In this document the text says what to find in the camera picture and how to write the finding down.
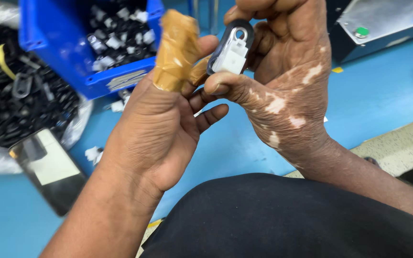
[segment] brown tape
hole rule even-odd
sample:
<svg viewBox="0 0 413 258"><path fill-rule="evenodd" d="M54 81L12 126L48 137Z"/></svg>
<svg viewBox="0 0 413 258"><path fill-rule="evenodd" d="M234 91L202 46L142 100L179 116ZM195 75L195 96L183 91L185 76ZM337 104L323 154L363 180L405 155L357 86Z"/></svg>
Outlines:
<svg viewBox="0 0 413 258"><path fill-rule="evenodd" d="M197 21L169 9L162 17L163 35L154 68L154 85L180 92L197 61Z"/></svg>
<svg viewBox="0 0 413 258"><path fill-rule="evenodd" d="M211 55L200 60L191 70L189 80L194 86L200 86L205 83L208 79L208 74L206 73L206 66L210 60Z"/></svg>

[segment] blue crate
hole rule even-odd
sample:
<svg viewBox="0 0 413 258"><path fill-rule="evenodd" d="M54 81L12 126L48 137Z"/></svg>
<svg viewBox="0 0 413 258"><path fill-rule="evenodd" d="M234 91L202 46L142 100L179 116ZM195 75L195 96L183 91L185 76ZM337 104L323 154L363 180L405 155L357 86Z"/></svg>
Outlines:
<svg viewBox="0 0 413 258"><path fill-rule="evenodd" d="M132 78L149 72L155 57L143 59L101 73L92 71L95 55L87 41L88 1L20 0L19 44L33 51L88 99L132 88ZM162 35L159 20L164 13L161 0L147 0L148 25L158 44Z"/></svg>

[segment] blue workbench surface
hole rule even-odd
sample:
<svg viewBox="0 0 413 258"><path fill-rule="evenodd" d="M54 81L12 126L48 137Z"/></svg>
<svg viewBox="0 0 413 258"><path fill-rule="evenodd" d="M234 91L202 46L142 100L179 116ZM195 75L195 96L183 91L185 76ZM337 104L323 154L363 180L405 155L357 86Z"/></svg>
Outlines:
<svg viewBox="0 0 413 258"><path fill-rule="evenodd" d="M225 6L220 9L220 17L232 6L231 1L221 3ZM184 1L166 6L187 12ZM207 14L201 14L201 24L207 24ZM353 148L413 122L413 40L342 67L344 72L332 73L329 83L329 121L325 127L331 137L346 148ZM84 151L95 145L104 146L120 118L120 114L102 110L111 101L99 99L95 103L81 140L71 150L87 173L93 167ZM283 175L294 170L256 137L243 109L229 105L227 117L202 135L186 173L165 193L153 219L166 216L187 191L206 180L252 172ZM61 222L25 176L0 176L1 258L37 256Z"/></svg>

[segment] green button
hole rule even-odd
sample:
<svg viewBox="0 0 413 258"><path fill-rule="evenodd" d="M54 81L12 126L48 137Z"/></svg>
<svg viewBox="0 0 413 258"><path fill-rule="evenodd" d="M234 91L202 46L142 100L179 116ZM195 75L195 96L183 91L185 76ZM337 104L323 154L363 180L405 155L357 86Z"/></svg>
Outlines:
<svg viewBox="0 0 413 258"><path fill-rule="evenodd" d="M367 36L369 35L369 30L365 27L358 27L356 29L356 33L360 34L361 36Z"/></svg>

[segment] hand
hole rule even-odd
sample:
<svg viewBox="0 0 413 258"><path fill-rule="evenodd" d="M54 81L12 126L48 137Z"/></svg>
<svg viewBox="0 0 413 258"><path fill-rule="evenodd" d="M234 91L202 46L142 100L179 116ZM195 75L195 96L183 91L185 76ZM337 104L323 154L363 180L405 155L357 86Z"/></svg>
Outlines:
<svg viewBox="0 0 413 258"><path fill-rule="evenodd" d="M199 56L211 54L218 45L215 36L198 40ZM192 84L183 93L166 92L152 83L150 72L135 87L122 118L106 143L99 166L116 167L138 187L162 193L181 178L196 150L200 134L222 119L228 106L221 104L201 115L194 114L216 97L196 91Z"/></svg>
<svg viewBox="0 0 413 258"><path fill-rule="evenodd" d="M324 0L236 0L225 24L267 19L254 26L245 75L216 73L205 91L246 110L259 138L297 167L329 138L324 130L331 48Z"/></svg>

